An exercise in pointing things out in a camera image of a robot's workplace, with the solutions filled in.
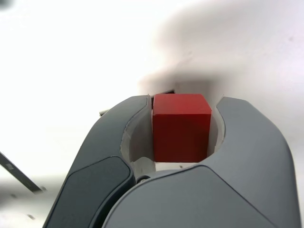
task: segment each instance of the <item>red block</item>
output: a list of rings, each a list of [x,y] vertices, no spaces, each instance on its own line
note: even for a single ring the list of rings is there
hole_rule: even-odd
[[[156,162],[200,162],[207,157],[211,108],[200,94],[157,94],[153,105]]]

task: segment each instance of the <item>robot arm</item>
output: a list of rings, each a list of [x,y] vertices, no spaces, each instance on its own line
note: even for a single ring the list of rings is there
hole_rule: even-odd
[[[96,122],[45,228],[301,227],[288,145],[251,104],[224,97],[218,151],[159,175],[141,158],[153,161],[151,108],[149,96],[131,97]]]

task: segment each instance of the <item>white tabletop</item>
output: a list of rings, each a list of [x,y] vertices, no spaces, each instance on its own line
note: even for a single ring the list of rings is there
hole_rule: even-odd
[[[212,105],[246,99],[277,125],[303,219],[303,21],[301,0],[14,0],[0,9],[0,151],[47,189],[33,195],[0,168],[0,227],[42,227],[99,111],[172,87]]]

